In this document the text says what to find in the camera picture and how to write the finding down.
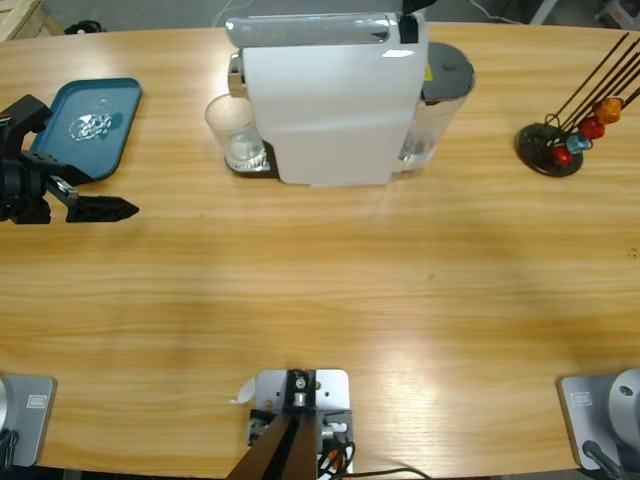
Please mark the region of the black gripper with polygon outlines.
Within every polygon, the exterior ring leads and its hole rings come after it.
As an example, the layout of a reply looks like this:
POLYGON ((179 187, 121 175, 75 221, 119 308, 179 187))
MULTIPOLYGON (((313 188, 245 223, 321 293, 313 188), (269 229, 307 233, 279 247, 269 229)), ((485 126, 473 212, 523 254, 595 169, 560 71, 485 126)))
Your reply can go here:
MULTIPOLYGON (((73 165, 35 153, 1 159, 1 221, 48 224, 51 210, 44 199, 51 184, 63 197, 78 181, 93 178, 73 165)), ((120 197, 78 197, 68 206, 68 223, 118 222, 136 215, 139 208, 120 197)))

